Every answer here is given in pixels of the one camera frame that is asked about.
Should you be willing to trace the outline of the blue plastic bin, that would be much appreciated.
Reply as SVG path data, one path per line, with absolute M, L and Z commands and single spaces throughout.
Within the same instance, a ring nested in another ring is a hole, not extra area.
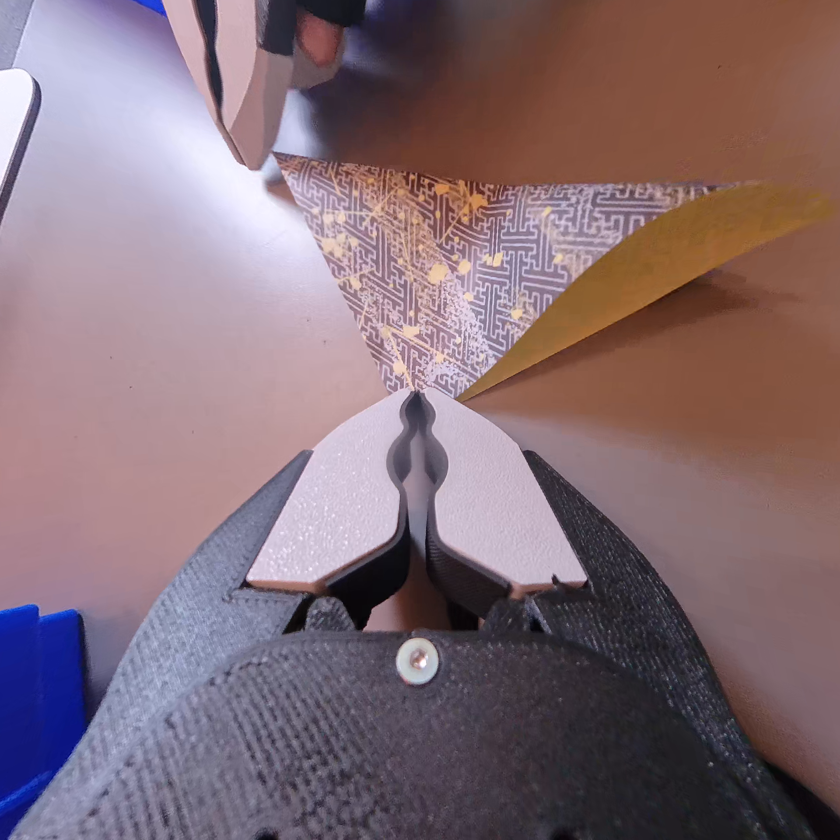
M 81 616 L 1 612 L 1 838 L 9 838 L 86 728 Z

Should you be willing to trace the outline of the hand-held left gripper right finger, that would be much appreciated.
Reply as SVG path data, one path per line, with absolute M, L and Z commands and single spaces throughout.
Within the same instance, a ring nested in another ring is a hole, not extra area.
M 519 445 L 440 391 L 421 391 L 427 503 L 426 566 L 447 602 L 475 620 L 500 601 L 587 573 Z

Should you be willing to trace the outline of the person's right hand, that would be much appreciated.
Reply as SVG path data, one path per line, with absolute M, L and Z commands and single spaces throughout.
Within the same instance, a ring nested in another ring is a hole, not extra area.
M 296 41 L 299 50 L 317 68 L 330 67 L 343 44 L 344 27 L 299 8 Z

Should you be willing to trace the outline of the yellow backed black patterned paper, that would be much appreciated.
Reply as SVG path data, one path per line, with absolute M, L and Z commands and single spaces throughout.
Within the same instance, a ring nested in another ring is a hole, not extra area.
M 462 401 L 833 212 L 767 182 L 502 185 L 275 156 L 386 390 Z

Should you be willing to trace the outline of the white stand plate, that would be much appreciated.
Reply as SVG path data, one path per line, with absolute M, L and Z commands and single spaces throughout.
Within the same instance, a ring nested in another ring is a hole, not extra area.
M 1 218 L 17 182 L 41 102 L 40 86 L 26 70 L 1 71 Z

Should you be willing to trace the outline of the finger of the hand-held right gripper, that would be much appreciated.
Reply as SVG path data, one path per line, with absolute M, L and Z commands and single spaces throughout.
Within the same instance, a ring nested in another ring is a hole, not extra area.
M 270 54 L 260 47 L 260 2 L 257 2 L 257 40 L 259 46 L 259 168 L 270 156 L 290 89 L 307 89 L 333 78 L 343 57 L 343 44 L 338 58 L 326 68 L 315 67 L 295 41 L 291 57 Z
M 217 130 L 236 161 L 257 171 L 257 2 L 170 1 L 169 21 Z

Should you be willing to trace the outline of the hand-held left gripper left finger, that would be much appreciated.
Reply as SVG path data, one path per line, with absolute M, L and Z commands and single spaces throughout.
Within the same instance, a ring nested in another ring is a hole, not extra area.
M 331 596 L 358 628 L 366 626 L 410 571 L 404 481 L 417 406 L 416 392 L 395 392 L 342 423 L 309 453 L 248 570 L 248 585 Z

